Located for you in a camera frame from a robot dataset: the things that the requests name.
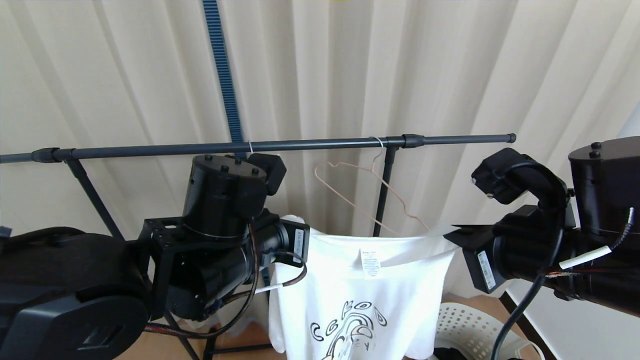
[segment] black baseboard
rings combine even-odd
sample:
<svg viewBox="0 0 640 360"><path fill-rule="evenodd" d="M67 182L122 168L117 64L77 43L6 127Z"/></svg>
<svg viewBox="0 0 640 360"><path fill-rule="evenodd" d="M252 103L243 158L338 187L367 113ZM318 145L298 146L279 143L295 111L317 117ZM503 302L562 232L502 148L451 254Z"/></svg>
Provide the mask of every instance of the black baseboard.
<svg viewBox="0 0 640 360"><path fill-rule="evenodd" d="M516 308L516 303L506 292L503 294L503 296L500 297L500 302L502 303L502 305L504 305L507 311L509 311L509 313L513 312L513 310L515 310ZM551 352L551 349L549 349L547 344L542 340L540 334L538 334L533 325L531 325L531 322L529 321L529 319L527 319L526 315L520 317L520 319L518 320L518 326L521 328L522 332L524 332L525 336L527 336L527 339L529 341L535 343L540 347L540 350L542 350L545 359L557 360L557 358Z"/></svg>

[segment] printed graphic on shirt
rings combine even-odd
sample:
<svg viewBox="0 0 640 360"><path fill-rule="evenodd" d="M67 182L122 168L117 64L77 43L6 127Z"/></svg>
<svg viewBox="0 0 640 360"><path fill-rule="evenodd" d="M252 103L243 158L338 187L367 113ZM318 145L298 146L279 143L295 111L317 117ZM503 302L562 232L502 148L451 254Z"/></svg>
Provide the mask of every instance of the printed graphic on shirt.
<svg viewBox="0 0 640 360"><path fill-rule="evenodd" d="M369 301L362 301L355 306L353 300L345 301L340 313L340 320L333 319L324 328L317 322L309 325L311 336L316 341L331 339L323 360L349 359L352 349L362 348L365 351L375 347L375 322L385 327L387 319L377 307Z"/></svg>

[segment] clothes rack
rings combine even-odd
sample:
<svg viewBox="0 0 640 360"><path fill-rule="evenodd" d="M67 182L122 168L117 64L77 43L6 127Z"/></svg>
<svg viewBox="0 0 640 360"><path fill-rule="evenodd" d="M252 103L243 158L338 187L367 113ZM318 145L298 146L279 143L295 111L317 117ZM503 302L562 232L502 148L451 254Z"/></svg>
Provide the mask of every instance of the clothes rack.
<svg viewBox="0 0 640 360"><path fill-rule="evenodd" d="M100 194L93 186L91 179L84 170L80 160L101 159L101 158L127 158L138 156L170 156L170 155L197 155L197 154L220 154L220 153L242 153L260 151L297 151L297 150L320 150L320 149L363 149L370 147L386 147L385 166L382 179L390 183L393 164L398 149L412 149L424 145L442 144L467 144L467 143L513 143L516 140L515 134L504 135L463 135L463 136L422 136L415 134L404 134L401 136L387 136L381 138L334 138L318 140L280 140L266 142L231 142L231 143L196 143L179 145L144 145L125 147L98 147L89 149L60 149L59 147L49 147L35 150L33 152L19 154L0 155L0 164L3 163L61 163L68 165L71 173L82 186L85 194L91 200L93 207L104 222L105 226L115 238L124 238L111 217L109 210L104 205ZM378 207L376 210L376 220L382 222L385 205L387 203L388 189L384 184L380 185L378 193ZM375 224L373 236L380 235L380 225ZM199 360L193 347L188 341L181 341L189 356L193 360ZM202 360L211 360L215 354L225 354L229 352L242 352L249 350L260 350L270 348L271 344L251 345L246 347L216 349L216 338L207 340Z"/></svg>

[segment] blue striped strip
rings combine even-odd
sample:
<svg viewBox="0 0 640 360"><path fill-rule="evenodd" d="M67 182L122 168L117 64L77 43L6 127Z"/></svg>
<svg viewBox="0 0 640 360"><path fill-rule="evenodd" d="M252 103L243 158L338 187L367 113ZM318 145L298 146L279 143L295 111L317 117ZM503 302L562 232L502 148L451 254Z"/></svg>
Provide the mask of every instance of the blue striped strip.
<svg viewBox="0 0 640 360"><path fill-rule="evenodd" d="M227 48L225 47L225 36L222 32L222 22L220 21L220 12L218 11L218 2L217 0L202 0L202 6L204 7L205 19L207 20L207 28L209 28L209 40L211 41L213 58L216 61L216 68L218 70L218 81L220 82L222 99L225 103L231 141L244 142L236 102L236 93L234 92L234 82L231 78L229 58L227 56ZM236 153L236 156L245 157L246 154L240 152Z"/></svg>

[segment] curtain fold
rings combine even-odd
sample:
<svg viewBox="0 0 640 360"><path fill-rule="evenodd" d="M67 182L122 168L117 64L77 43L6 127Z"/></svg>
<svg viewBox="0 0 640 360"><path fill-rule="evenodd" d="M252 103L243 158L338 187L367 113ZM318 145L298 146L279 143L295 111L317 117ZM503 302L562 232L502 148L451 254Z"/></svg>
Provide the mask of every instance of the curtain fold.
<svg viewBox="0 0 640 360"><path fill-rule="evenodd" d="M487 224L524 203L470 183L505 146L569 185L573 149L613 138L640 100L640 2L219 1L246 139L517 133L514 144L401 149L391 184L429 225ZM0 3L0 150L229 141L200 1ZM379 149L282 152L272 212L327 233L373 222L315 177ZM381 174L382 159L376 162ZM181 213L189 156L84 161L128 238ZM367 172L318 174L373 216ZM106 228L62 164L0 165L16 233ZM389 195L384 223L421 232Z"/></svg>

